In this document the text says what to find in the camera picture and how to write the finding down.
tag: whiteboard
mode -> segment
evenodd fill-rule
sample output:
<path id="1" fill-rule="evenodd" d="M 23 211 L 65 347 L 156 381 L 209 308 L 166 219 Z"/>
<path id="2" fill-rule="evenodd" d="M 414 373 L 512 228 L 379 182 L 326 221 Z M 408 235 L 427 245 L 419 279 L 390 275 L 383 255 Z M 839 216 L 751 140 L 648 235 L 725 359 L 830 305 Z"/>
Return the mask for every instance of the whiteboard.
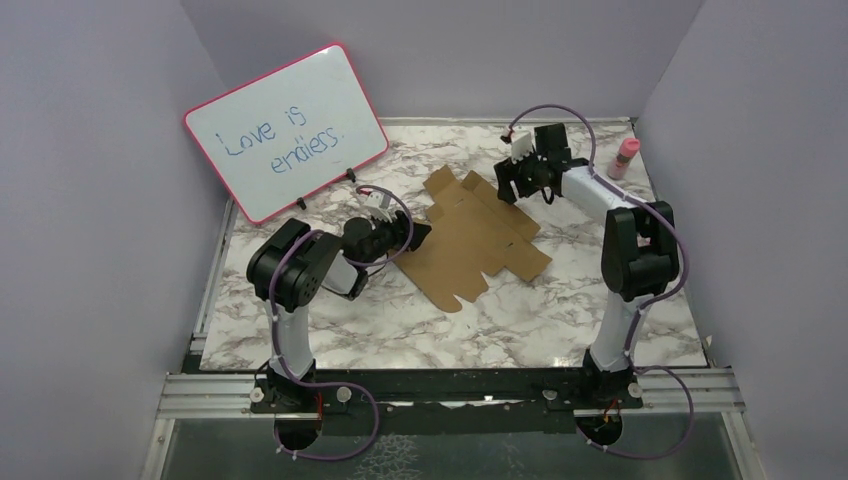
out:
<path id="1" fill-rule="evenodd" d="M 185 125 L 256 224 L 389 147 L 340 44 L 189 110 Z"/>

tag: bottle cap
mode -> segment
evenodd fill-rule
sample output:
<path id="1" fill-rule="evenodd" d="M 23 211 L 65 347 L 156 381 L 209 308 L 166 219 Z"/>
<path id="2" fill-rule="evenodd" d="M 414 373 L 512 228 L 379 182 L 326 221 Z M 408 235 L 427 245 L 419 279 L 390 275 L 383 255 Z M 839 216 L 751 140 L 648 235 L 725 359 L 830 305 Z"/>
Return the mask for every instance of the bottle cap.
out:
<path id="1" fill-rule="evenodd" d="M 639 153 L 639 147 L 641 145 L 642 142 L 638 138 L 626 138 L 621 142 L 621 146 L 618 147 L 618 153 L 624 157 L 633 158 Z"/>

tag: table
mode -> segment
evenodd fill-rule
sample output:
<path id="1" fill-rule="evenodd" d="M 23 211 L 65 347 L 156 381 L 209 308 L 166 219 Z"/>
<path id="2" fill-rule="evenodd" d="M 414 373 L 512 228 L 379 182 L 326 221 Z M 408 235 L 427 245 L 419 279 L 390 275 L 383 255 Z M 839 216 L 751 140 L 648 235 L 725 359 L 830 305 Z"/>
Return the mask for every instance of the table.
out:
<path id="1" fill-rule="evenodd" d="M 585 127 L 567 123 L 575 156 L 588 156 Z M 633 131 L 627 121 L 593 124 L 599 171 Z M 496 184 L 492 166 L 508 154 L 499 140 L 502 126 L 387 126 L 391 148 L 357 171 L 358 183 L 389 188 L 416 218 L 432 200 L 422 182 L 447 164 L 458 178 L 475 170 Z M 653 198 L 641 156 L 633 159 L 623 188 Z M 257 368 L 270 355 L 268 320 L 262 302 L 245 278 L 253 253 L 286 220 L 340 233 L 344 222 L 363 215 L 354 184 L 342 181 L 256 227 L 238 214 L 227 232 L 220 278 L 214 283 L 209 329 L 200 368 Z M 567 200 L 546 205 L 536 195 L 519 201 L 540 226 L 534 245 L 553 258 L 545 272 L 525 283 L 510 272 L 487 278 L 489 290 L 462 311 L 446 314 L 433 306 L 394 265 L 369 280 L 349 302 L 320 291 L 310 304 L 310 343 L 319 368 L 571 367 L 581 364 L 594 340 L 606 304 L 600 272 L 602 226 Z M 701 343 L 685 296 L 653 307 L 635 351 L 638 364 L 704 366 Z"/>

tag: flattened cardboard box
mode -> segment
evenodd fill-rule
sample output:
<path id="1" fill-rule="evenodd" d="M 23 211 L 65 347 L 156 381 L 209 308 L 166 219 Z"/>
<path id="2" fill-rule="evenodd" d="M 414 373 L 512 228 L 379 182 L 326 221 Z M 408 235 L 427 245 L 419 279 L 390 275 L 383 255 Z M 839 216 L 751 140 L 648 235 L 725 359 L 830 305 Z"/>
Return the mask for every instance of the flattened cardboard box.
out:
<path id="1" fill-rule="evenodd" d="M 433 230 L 418 250 L 395 263 L 440 310 L 458 312 L 456 296 L 473 302 L 488 290 L 482 273 L 494 276 L 506 267 L 529 282 L 551 262 L 530 243 L 539 224 L 498 200 L 495 187 L 477 172 L 460 183 L 444 166 L 424 188 L 435 202 L 427 209 Z"/>

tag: white marble surface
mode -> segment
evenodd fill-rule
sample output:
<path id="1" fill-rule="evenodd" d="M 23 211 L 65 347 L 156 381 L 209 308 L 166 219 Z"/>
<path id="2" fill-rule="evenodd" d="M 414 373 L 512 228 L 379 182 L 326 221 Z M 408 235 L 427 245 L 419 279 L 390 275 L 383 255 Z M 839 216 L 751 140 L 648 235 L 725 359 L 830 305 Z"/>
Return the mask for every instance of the white marble surface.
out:
<path id="1" fill-rule="evenodd" d="M 614 157 L 626 122 L 595 125 L 599 171 Z M 358 171 L 360 183 L 391 189 L 416 218 L 432 203 L 422 181 L 444 164 L 463 178 L 474 169 L 495 184 L 492 165 L 507 155 L 494 126 L 386 127 L 389 152 Z M 575 156 L 588 156 L 582 125 L 568 124 Z M 620 184 L 652 198 L 641 157 Z M 341 232 L 345 220 L 362 215 L 353 184 L 341 182 L 262 227 L 241 214 L 230 239 L 218 297 L 203 352 L 204 370 L 258 367 L 270 355 L 268 321 L 244 272 L 257 248 L 288 218 Z M 393 265 L 372 277 L 348 302 L 321 291 L 311 304 L 310 342 L 321 368 L 469 368 L 578 366 L 598 332 L 606 303 L 601 279 L 602 226 L 564 199 L 545 205 L 541 196 L 518 204 L 540 225 L 533 242 L 553 261 L 531 283 L 503 270 L 487 278 L 489 290 L 462 311 L 434 307 Z M 657 304 L 639 337 L 638 364 L 705 365 L 698 335 L 682 295 Z"/>

